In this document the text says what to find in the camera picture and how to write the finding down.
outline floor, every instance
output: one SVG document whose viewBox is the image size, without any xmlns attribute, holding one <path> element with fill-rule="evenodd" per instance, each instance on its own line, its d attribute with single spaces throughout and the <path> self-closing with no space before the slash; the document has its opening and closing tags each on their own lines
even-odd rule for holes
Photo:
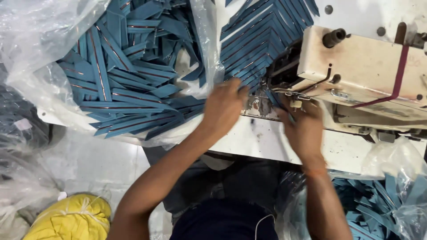
<svg viewBox="0 0 427 240">
<path fill-rule="evenodd" d="M 130 185 L 149 168 L 140 146 L 56 126 L 51 147 L 38 161 L 52 173 L 61 190 L 68 195 L 90 192 L 109 201 L 112 219 L 121 198 Z M 150 217 L 152 239 L 169 239 L 170 215 L 160 204 Z"/>
</svg>

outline person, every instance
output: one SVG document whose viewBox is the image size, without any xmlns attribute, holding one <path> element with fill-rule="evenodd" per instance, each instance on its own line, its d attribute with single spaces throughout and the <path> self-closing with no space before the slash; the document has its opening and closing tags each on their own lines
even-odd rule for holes
<svg viewBox="0 0 427 240">
<path fill-rule="evenodd" d="M 239 161 L 215 171 L 198 158 L 237 122 L 247 87 L 231 79 L 215 86 L 204 117 L 179 145 L 151 167 L 120 201 L 108 240 L 148 240 L 148 219 L 163 200 L 172 213 L 171 240 L 274 240 L 278 161 Z M 282 99 L 290 110 L 289 101 Z M 314 240 L 353 239 L 322 156 L 322 111 L 311 101 L 303 110 L 276 109 L 292 149 L 302 162 L 307 186 L 307 227 Z"/>
</svg>

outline white string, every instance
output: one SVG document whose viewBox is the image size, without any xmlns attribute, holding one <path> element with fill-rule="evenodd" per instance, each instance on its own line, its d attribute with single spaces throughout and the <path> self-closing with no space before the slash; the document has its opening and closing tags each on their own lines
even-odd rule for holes
<svg viewBox="0 0 427 240">
<path fill-rule="evenodd" d="M 257 230 L 258 230 L 258 224 L 260 224 L 260 222 L 264 219 L 266 219 L 267 217 L 272 216 L 273 217 L 273 221 L 274 223 L 276 223 L 276 219 L 274 218 L 273 214 L 267 215 L 263 218 L 261 218 L 261 220 L 258 221 L 257 226 L 255 227 L 255 240 L 257 240 Z"/>
<path fill-rule="evenodd" d="M 48 212 L 46 212 L 46 213 L 44 213 L 44 214 L 42 214 L 41 216 L 38 216 L 37 217 L 37 219 L 33 222 L 33 224 L 31 225 L 31 227 L 33 227 L 33 225 L 38 221 L 38 220 L 40 220 L 40 219 L 42 219 L 44 216 L 46 216 L 47 214 L 49 214 L 50 212 L 53 212 L 53 211 L 58 211 L 59 213 L 61 213 L 62 215 L 67 215 L 67 214 L 84 214 L 84 215 L 89 215 L 89 216 L 91 216 L 97 223 L 99 223 L 99 224 L 101 224 L 102 226 L 104 226 L 104 227 L 106 227 L 106 228 L 108 228 L 108 224 L 105 224 L 105 223 L 103 223 L 103 222 L 101 222 L 101 221 L 99 221 L 99 219 L 97 219 L 91 212 L 89 212 L 88 210 L 87 210 L 87 208 L 92 204 L 92 202 L 90 202 L 90 198 L 88 198 L 88 197 L 85 197 L 84 199 L 83 199 L 83 203 L 82 203 L 82 208 L 80 209 L 80 212 L 69 212 L 68 211 L 68 206 L 70 205 L 70 199 L 68 199 L 68 202 L 67 202 L 67 207 L 65 208 L 65 211 L 64 210 L 58 210 L 58 209 L 54 209 L 54 210 L 50 210 L 50 211 L 48 211 Z"/>
</svg>

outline jeans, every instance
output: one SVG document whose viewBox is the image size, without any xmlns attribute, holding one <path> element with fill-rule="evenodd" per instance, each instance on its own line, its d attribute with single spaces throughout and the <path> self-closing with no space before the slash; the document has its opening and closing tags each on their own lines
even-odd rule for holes
<svg viewBox="0 0 427 240">
<path fill-rule="evenodd" d="M 143 148 L 150 165 L 167 151 L 162 147 Z M 276 216 L 282 162 L 274 160 L 236 160 L 223 170 L 213 170 L 196 160 L 178 179 L 163 200 L 166 211 L 178 219 L 187 209 L 210 198 L 232 198 L 257 204 Z"/>
</svg>

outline dark shirt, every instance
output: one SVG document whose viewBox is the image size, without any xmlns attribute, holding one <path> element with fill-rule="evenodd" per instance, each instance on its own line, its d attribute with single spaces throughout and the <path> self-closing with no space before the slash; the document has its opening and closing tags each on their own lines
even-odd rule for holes
<svg viewBox="0 0 427 240">
<path fill-rule="evenodd" d="M 267 215 L 255 204 L 210 199 L 181 216 L 170 240 L 254 240 L 257 223 Z M 257 240 L 278 240 L 272 216 L 258 224 Z"/>
</svg>

